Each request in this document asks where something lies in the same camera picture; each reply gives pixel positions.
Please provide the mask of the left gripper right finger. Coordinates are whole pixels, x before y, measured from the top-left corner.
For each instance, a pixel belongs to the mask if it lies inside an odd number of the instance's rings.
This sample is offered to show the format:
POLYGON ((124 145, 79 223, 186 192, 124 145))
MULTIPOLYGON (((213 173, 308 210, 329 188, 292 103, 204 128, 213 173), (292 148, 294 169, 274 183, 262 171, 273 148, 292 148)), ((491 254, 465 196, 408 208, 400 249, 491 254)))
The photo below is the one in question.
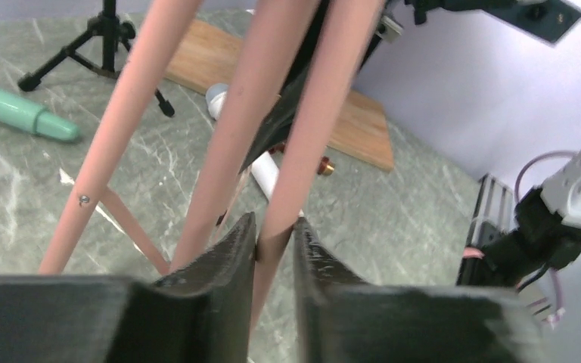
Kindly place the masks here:
POLYGON ((516 294, 492 287, 370 284, 294 226, 301 362, 544 362, 542 333, 516 294))

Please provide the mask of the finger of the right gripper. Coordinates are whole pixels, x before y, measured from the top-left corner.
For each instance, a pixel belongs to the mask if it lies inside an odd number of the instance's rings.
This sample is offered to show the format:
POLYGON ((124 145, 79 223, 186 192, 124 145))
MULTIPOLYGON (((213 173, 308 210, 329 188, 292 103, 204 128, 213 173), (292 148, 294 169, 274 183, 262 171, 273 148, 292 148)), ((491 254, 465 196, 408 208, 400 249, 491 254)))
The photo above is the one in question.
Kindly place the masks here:
MULTIPOLYGON (((320 1, 281 87, 281 97, 266 115, 241 170, 277 143, 287 140, 297 105, 318 45, 329 1, 320 1)), ((350 92, 329 145, 345 154, 386 169, 386 116, 376 101, 350 92)))

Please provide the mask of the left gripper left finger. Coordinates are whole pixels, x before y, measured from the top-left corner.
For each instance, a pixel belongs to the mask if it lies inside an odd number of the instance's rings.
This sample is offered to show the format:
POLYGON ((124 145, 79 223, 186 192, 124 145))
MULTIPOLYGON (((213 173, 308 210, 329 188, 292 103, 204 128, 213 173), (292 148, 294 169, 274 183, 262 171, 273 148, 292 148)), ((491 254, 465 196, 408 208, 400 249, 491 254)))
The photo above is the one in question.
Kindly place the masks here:
POLYGON ((256 217, 152 284, 0 275, 0 362, 245 362, 256 217))

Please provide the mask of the white handheld microphone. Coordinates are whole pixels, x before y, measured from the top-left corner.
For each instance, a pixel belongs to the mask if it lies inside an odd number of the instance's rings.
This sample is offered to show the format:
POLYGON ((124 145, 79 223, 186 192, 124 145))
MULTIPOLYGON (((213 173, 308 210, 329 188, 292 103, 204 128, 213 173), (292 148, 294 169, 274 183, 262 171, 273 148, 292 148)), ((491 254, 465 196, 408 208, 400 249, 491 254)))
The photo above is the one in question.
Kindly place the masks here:
MULTIPOLYGON (((225 83, 213 84, 206 90, 205 100, 207 103, 207 110, 210 117, 215 121, 219 119, 227 91, 228 85, 225 83)), ((269 155, 269 152, 265 151, 253 161, 252 165, 249 166, 245 172, 242 172, 238 177, 238 183, 235 187, 233 198, 230 200, 226 211, 217 219, 217 227, 219 227, 224 221, 225 216, 228 214, 228 211, 234 204, 238 193, 245 185, 245 182, 248 180, 249 174, 253 175, 256 183, 259 185, 260 189, 263 191, 265 197, 268 200, 272 196, 272 192, 274 191, 275 184, 278 179, 279 168, 277 167, 272 157, 269 155)))

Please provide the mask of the pink music stand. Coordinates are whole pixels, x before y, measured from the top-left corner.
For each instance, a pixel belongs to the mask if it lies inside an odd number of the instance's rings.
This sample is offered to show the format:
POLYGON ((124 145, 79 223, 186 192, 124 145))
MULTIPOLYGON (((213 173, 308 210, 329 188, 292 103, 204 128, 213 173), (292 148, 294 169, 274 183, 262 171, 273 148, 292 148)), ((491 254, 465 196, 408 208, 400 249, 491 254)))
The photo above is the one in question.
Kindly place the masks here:
MULTIPOLYGON (((381 1, 332 1, 303 88, 256 251, 250 324, 257 325, 326 144, 383 9, 381 1)), ((39 272, 64 270, 179 46, 198 1, 156 0, 117 80, 39 272)), ((260 1, 191 197, 170 268, 205 249, 256 132, 274 104, 314 15, 314 1, 260 1)))

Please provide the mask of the green condenser microphone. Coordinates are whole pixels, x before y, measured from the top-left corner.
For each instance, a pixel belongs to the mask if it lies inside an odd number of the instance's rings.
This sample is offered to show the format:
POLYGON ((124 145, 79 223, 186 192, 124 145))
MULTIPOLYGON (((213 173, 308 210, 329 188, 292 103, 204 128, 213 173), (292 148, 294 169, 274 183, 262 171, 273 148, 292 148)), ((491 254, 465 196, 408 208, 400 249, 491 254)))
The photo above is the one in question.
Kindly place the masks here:
POLYGON ((75 123, 52 113, 47 107, 0 89, 0 123, 31 135, 62 142, 79 140, 75 123))

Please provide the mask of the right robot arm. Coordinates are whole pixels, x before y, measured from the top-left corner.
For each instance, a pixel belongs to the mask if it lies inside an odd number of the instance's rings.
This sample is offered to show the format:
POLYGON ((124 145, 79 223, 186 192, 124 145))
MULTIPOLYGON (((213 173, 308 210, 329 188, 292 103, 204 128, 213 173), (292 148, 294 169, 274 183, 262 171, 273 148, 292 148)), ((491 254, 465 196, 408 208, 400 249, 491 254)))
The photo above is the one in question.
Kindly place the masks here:
MULTIPOLYGON (((287 139, 328 7, 327 1, 318 4, 282 87, 281 100, 260 126, 246 164, 287 139)), ((427 13, 437 8, 480 10, 551 44, 581 19, 581 10, 566 1, 414 1, 412 7, 417 25, 425 23, 427 13)), ((461 265, 458 284, 521 289, 580 255, 581 150, 518 200, 514 216, 517 227, 513 231, 477 243, 480 258, 461 265)))

